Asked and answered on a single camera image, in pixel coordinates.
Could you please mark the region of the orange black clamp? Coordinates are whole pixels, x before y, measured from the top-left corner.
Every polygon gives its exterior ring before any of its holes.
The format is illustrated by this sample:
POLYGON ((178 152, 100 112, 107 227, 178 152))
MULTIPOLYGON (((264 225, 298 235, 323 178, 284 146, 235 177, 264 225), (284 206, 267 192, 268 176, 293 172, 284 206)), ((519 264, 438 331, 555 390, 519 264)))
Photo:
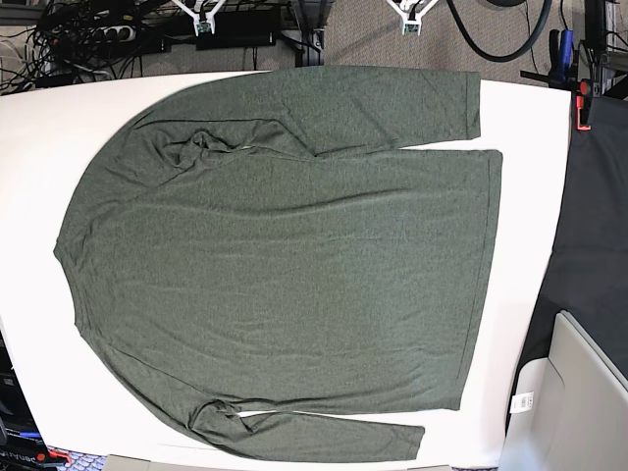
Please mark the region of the orange black clamp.
POLYGON ((582 79, 578 84, 575 101, 575 128, 577 131, 589 131, 589 114, 593 97, 593 86, 587 79, 582 79))

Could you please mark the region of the black flat electronics box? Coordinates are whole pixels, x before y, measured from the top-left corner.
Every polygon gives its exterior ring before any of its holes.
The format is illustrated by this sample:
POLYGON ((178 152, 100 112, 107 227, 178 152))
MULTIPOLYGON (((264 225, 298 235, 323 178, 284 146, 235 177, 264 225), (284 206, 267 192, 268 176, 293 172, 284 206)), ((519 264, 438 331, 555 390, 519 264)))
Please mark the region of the black flat electronics box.
POLYGON ((276 45, 276 37, 272 32, 253 34, 202 34, 196 38, 197 50, 229 49, 229 48, 257 48, 276 45))

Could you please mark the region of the black printed box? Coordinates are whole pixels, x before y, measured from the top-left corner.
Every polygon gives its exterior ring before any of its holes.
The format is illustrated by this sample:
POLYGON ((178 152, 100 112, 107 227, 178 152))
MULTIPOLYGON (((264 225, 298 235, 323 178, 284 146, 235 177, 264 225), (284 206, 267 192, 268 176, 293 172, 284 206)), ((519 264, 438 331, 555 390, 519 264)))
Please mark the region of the black printed box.
POLYGON ((45 446, 6 347, 1 340, 1 466, 8 470, 42 470, 37 459, 45 446))

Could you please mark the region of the grey metal table leg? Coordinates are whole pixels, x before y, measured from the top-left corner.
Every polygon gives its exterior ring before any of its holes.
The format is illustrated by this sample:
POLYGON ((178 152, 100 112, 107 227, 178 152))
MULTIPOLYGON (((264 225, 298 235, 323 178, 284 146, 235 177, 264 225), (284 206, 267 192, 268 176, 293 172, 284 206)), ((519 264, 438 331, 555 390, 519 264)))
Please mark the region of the grey metal table leg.
POLYGON ((297 68, 324 65, 325 29, 333 1, 292 0, 283 7, 281 38, 292 49, 297 68))

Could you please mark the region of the beige plastic bin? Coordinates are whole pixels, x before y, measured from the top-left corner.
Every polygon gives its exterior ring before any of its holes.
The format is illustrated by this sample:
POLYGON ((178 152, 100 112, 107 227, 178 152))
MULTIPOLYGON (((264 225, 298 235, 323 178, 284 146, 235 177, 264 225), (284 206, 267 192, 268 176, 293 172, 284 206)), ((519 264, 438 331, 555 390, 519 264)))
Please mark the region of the beige plastic bin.
POLYGON ((549 355, 520 371, 516 393, 533 408, 511 414, 500 470, 625 470, 627 379, 567 311, 549 355))

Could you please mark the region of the white barcode label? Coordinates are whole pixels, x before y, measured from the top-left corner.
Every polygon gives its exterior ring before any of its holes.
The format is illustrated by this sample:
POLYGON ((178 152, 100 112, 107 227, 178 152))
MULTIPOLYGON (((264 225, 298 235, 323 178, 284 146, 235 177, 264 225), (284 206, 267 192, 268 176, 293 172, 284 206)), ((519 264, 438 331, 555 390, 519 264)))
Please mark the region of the white barcode label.
POLYGON ((511 398, 509 413, 519 414, 519 413, 528 412, 533 408, 533 405, 534 405, 534 393, 533 392, 517 393, 511 398))

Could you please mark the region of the blue handled clamp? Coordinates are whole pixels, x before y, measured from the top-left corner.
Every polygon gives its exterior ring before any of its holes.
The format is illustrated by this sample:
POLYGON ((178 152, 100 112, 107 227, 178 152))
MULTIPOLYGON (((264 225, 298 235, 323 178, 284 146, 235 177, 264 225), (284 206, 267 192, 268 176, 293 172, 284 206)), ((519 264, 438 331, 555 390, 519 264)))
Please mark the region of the blue handled clamp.
POLYGON ((573 46, 571 29, 552 29, 549 32, 549 85, 564 87, 569 82, 573 46))

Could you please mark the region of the dark green long-sleeve shirt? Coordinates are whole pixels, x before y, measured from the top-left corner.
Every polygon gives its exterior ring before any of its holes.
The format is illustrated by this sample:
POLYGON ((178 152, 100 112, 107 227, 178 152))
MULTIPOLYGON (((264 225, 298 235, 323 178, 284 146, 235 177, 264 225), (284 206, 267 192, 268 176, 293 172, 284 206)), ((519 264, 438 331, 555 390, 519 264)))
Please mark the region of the dark green long-sleeve shirt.
POLYGON ((460 406, 502 156, 475 73, 323 67, 203 83, 87 166, 54 253, 86 343, 154 416, 239 457, 414 459, 460 406))

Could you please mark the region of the orange clamp bottom left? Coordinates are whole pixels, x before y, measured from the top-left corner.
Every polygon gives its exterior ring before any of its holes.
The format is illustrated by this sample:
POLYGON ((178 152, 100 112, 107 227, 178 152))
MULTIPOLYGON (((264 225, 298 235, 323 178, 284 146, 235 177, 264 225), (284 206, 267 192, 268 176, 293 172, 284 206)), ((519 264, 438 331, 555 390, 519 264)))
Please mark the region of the orange clamp bottom left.
POLYGON ((35 463, 42 467, 65 466, 72 464, 72 458, 66 452, 47 450, 35 456, 35 463))

